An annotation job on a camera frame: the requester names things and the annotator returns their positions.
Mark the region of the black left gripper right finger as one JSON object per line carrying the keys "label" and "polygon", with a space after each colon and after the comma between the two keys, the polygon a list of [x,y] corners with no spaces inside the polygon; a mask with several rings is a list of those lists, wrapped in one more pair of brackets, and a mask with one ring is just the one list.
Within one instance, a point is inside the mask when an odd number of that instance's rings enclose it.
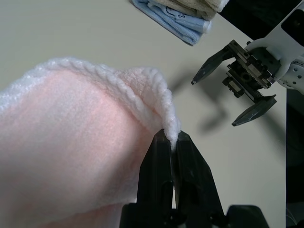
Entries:
{"label": "black left gripper right finger", "polygon": [[223,228],[223,212],[211,169],[190,136],[180,132],[174,152],[174,185],[179,215],[187,228]]}

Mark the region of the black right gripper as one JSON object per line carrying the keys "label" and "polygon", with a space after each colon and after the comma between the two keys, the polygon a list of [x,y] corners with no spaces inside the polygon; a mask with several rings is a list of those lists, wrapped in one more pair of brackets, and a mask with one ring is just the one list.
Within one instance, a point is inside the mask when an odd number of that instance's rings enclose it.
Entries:
{"label": "black right gripper", "polygon": [[205,79],[223,61],[230,58],[234,58],[235,61],[228,65],[228,77],[223,81],[223,84],[237,98],[243,94],[250,98],[261,98],[260,101],[246,109],[232,123],[232,126],[240,126],[263,116],[276,104],[276,95],[263,96],[259,90],[268,89],[272,86],[275,82],[275,74],[281,67],[281,63],[265,47],[246,51],[233,40],[206,60],[192,79],[191,84],[194,85]]}

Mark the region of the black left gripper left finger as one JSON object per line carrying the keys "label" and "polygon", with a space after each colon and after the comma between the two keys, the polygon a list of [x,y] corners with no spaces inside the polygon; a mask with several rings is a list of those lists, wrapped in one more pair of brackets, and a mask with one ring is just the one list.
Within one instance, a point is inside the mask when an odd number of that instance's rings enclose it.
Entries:
{"label": "black left gripper left finger", "polygon": [[172,209],[173,177],[171,143],[164,130],[158,131],[140,166],[137,191],[140,228],[162,228]]}

